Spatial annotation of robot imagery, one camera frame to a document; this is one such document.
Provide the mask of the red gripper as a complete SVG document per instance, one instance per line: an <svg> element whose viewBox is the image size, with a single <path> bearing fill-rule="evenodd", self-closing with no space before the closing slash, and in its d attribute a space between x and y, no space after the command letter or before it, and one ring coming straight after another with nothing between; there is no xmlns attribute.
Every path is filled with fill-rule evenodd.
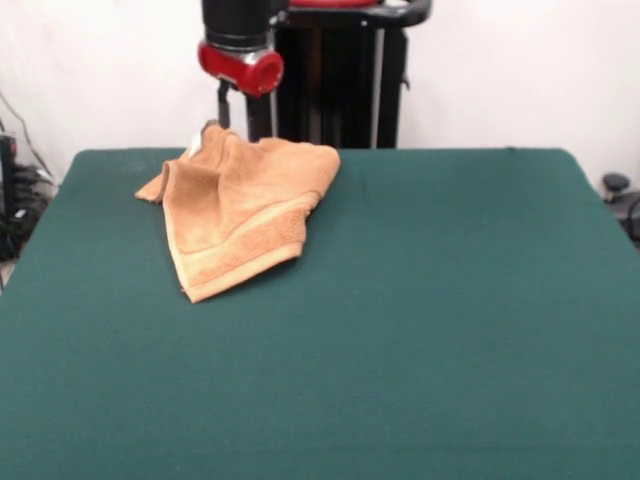
<svg viewBox="0 0 640 480"><path fill-rule="evenodd" d="M247 130L250 141L262 137L264 119L259 98L278 87L284 74L284 61L271 48L233 53L218 49L204 41L198 46L198 61L204 72L229 83L221 83L217 90L218 118L221 126L229 126L231 85L246 97Z"/></svg>

